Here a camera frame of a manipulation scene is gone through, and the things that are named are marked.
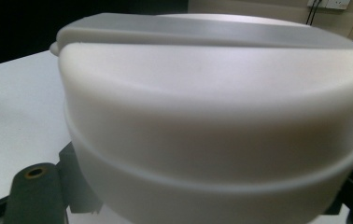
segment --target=wall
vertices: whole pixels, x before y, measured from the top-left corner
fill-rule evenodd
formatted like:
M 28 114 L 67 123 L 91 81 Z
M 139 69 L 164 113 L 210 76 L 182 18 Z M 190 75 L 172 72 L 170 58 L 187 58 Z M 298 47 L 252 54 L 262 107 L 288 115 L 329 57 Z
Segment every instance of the wall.
M 308 0 L 190 0 L 189 13 L 259 16 L 305 23 Z M 353 0 L 347 10 L 319 9 L 313 26 L 348 37 L 353 29 Z

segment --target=wall socket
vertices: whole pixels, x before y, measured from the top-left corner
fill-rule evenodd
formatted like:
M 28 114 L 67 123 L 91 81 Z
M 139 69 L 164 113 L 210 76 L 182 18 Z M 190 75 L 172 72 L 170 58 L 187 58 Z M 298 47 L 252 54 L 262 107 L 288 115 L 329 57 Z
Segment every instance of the wall socket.
M 312 7 L 313 2 L 316 0 L 308 0 L 307 6 Z M 319 0 L 316 1 L 314 4 L 314 7 L 317 5 Z M 319 3 L 318 8 L 329 8 L 329 9 L 341 9 L 345 10 L 348 7 L 350 0 L 322 0 L 322 2 Z

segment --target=white table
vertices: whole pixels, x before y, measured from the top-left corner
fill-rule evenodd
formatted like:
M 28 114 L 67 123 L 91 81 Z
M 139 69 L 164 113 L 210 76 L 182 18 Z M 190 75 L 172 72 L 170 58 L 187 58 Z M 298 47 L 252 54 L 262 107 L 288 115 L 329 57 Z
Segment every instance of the white table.
M 0 198 L 13 176 L 40 162 L 56 163 L 70 141 L 64 122 L 64 92 L 57 57 L 48 51 L 0 64 Z M 104 210 L 100 215 L 69 215 L 71 223 L 125 223 Z M 313 224 L 345 223 L 320 217 Z

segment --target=white surface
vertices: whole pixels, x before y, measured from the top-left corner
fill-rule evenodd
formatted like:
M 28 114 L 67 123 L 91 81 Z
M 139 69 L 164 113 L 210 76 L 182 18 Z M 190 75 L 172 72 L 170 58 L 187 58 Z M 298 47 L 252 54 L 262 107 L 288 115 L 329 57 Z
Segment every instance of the white surface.
M 57 58 L 49 52 L 0 64 L 0 198 L 8 194 L 11 179 L 20 169 L 58 160 L 58 152 L 69 142 L 63 101 Z M 104 216 L 72 215 L 70 220 L 106 223 Z M 320 217 L 312 223 L 344 221 L 343 216 Z M 115 218 L 111 223 L 122 221 Z

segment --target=white cylindrical object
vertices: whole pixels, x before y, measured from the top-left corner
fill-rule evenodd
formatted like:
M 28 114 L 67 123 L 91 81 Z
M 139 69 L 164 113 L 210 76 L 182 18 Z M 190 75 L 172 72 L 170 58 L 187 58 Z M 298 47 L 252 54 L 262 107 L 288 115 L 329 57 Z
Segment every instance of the white cylindrical object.
M 353 166 L 353 49 L 71 44 L 83 174 L 134 223 L 306 223 Z

